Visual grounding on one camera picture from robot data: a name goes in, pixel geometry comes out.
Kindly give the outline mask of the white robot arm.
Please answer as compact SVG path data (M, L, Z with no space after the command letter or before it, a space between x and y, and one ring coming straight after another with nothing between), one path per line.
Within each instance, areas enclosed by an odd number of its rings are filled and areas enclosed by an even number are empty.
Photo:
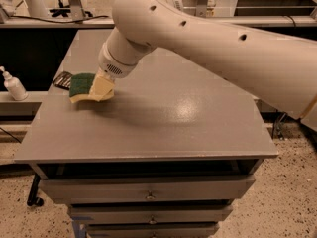
M142 57L164 48L317 128L316 41L194 17L180 5L115 0L115 28L101 48L99 68L124 78Z

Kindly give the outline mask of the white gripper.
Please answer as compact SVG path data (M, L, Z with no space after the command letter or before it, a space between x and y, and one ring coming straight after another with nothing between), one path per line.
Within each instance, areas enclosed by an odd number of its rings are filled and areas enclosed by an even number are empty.
M99 67L114 79L127 77L135 68L134 65L125 65L116 61L110 54L106 43L99 52L98 63ZM95 75L88 94L91 100L104 101L114 96L115 84L110 77L101 74Z

